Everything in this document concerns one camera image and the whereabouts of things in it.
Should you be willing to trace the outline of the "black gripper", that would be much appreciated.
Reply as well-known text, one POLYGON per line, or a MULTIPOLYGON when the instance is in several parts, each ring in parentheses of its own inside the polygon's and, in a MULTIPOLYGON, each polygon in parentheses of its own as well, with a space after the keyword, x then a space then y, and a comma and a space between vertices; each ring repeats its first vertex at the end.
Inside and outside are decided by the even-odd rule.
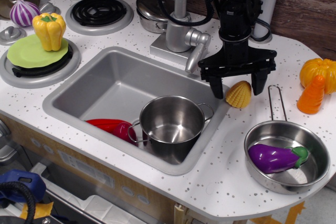
POLYGON ((249 35, 219 35, 223 42, 216 54, 198 62, 201 78, 209 80, 213 95, 223 99, 223 77, 251 74, 251 85, 254 95, 263 92, 268 75, 276 68, 277 52, 269 49, 249 46, 249 35))

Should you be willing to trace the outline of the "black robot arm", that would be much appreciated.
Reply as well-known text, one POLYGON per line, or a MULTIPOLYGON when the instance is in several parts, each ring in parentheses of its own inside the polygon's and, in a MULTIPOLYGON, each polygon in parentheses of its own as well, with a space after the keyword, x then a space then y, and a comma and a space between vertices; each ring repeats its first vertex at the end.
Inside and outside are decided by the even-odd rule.
POLYGON ((222 78, 251 75, 254 95, 262 93, 268 74, 276 64, 274 50, 257 49, 248 45, 252 26, 262 13, 261 0, 205 0, 206 21, 217 13, 220 20, 219 38, 222 48, 216 54, 198 61, 201 78, 210 83, 214 96, 224 97, 222 78))

